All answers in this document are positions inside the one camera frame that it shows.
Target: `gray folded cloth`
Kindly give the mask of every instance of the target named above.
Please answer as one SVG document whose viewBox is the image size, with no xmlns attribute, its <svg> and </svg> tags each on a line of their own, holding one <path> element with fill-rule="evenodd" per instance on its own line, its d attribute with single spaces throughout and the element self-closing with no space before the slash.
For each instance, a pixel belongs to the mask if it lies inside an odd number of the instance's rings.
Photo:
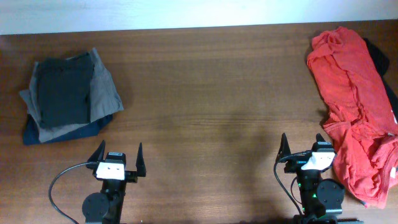
<svg viewBox="0 0 398 224">
<path fill-rule="evenodd" d="M 95 48 L 89 52 L 91 60 L 94 63 L 94 74 L 90 81 L 90 121 L 94 122 L 97 119 L 103 118 L 109 114 L 122 111 L 123 104 L 116 91 L 113 83 L 111 73 L 105 68 L 100 56 Z M 40 142 L 46 142 L 51 139 L 62 136 L 70 131 L 74 131 L 87 124 L 68 124 L 64 126 L 44 129 L 39 126 L 40 108 L 37 102 L 37 74 L 36 69 L 38 62 L 34 64 L 32 78 L 30 79 L 29 89 L 19 92 L 21 98 L 27 105 L 27 112 L 36 122 L 39 129 Z"/>
</svg>

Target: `red garment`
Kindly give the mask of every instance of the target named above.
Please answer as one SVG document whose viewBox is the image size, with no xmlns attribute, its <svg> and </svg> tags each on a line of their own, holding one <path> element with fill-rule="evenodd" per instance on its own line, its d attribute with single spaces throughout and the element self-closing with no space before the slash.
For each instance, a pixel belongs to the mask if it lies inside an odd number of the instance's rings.
<svg viewBox="0 0 398 224">
<path fill-rule="evenodd" d="M 398 125 L 365 41 L 339 27 L 312 39 L 307 64 L 329 106 L 324 130 L 333 139 L 333 168 L 358 199 L 386 206 L 389 188 L 398 184 Z"/>
</svg>

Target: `stack of folded clothes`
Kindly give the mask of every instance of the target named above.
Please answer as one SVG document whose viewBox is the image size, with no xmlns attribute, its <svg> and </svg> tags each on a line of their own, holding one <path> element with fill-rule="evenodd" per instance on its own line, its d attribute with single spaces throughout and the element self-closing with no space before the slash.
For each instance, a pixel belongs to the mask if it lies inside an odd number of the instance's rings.
<svg viewBox="0 0 398 224">
<path fill-rule="evenodd" d="M 36 62 L 29 89 L 25 145 L 96 136 L 123 110 L 110 72 L 96 49 L 64 59 Z"/>
</svg>

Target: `wire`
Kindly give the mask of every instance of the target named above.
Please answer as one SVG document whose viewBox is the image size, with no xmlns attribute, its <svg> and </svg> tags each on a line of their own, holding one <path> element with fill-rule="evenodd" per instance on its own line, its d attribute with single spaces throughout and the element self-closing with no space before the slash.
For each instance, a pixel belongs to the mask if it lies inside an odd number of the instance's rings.
<svg viewBox="0 0 398 224">
<path fill-rule="evenodd" d="M 80 166 L 84 166 L 84 165 L 91 165 L 91 164 L 96 164 L 96 162 L 84 162 L 84 163 L 81 163 L 81 164 L 77 164 L 77 165 L 71 166 L 71 167 L 65 169 L 64 171 L 62 171 L 61 173 L 59 173 L 58 176 L 56 176 L 56 177 L 53 179 L 53 181 L 51 182 L 51 184 L 50 184 L 50 188 L 49 188 L 49 199 L 50 199 L 51 205 L 56 209 L 57 212 L 59 212 L 61 215 L 63 215 L 64 217 L 66 217 L 67 219 L 69 219 L 70 221 L 72 221 L 74 224 L 79 224 L 79 223 L 78 223 L 76 220 L 74 220 L 72 217 L 70 217 L 70 216 L 68 216 L 67 214 L 65 214 L 63 211 L 61 211 L 61 210 L 57 207 L 57 205 L 56 205 L 56 204 L 54 203 L 54 201 L 52 200 L 51 190 L 52 190 L 52 187 L 54 186 L 55 182 L 56 182 L 64 173 L 66 173 L 66 172 L 68 172 L 68 171 L 70 171 L 70 170 L 72 170 L 72 169 L 74 169 L 74 168 L 77 168 L 77 167 L 80 167 Z"/>
<path fill-rule="evenodd" d="M 285 156 L 283 159 L 289 158 L 289 157 L 293 157 L 293 156 L 297 156 L 297 154 L 301 154 L 300 153 L 295 153 L 295 154 L 291 154 L 289 156 Z M 278 181 L 280 187 L 282 187 L 282 189 L 284 190 L 284 192 L 287 194 L 287 196 L 289 196 L 289 198 L 291 199 L 291 201 L 293 202 L 293 204 L 296 206 L 298 213 L 300 214 L 301 217 L 303 217 L 303 213 L 301 212 L 301 209 L 299 207 L 299 205 L 297 205 L 296 201 L 293 199 L 293 197 L 289 194 L 289 192 L 286 190 L 285 186 L 282 184 L 282 182 L 279 180 L 278 174 L 276 173 L 276 167 L 279 163 L 280 159 L 278 161 L 275 162 L 274 164 L 274 175 L 276 180 Z"/>
<path fill-rule="evenodd" d="M 294 185 L 294 182 L 295 182 L 296 180 L 297 180 L 297 177 L 294 177 L 294 179 L 293 179 L 293 181 L 292 181 L 292 184 L 290 185 L 290 193 L 292 194 L 294 200 L 296 200 L 297 203 L 301 204 L 301 202 L 299 202 L 299 201 L 296 199 L 296 197 L 294 197 L 294 194 L 293 194 L 293 185 Z"/>
</svg>

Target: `navy blue folded cloth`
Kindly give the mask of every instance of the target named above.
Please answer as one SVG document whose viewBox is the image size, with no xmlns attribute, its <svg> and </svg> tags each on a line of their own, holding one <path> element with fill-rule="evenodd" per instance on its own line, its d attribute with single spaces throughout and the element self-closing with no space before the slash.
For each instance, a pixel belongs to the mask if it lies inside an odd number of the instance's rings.
<svg viewBox="0 0 398 224">
<path fill-rule="evenodd" d="M 74 139 L 87 138 L 92 136 L 97 136 L 101 129 L 103 129 L 109 122 L 113 119 L 113 114 L 107 115 L 101 119 L 98 119 L 86 126 L 78 128 L 74 131 L 66 133 L 57 138 L 51 139 L 43 143 L 53 143 L 68 141 Z M 23 135 L 24 145 L 30 146 L 33 144 L 41 144 L 39 141 L 39 131 L 37 129 L 36 122 L 30 114 L 27 115 L 27 124 Z"/>
</svg>

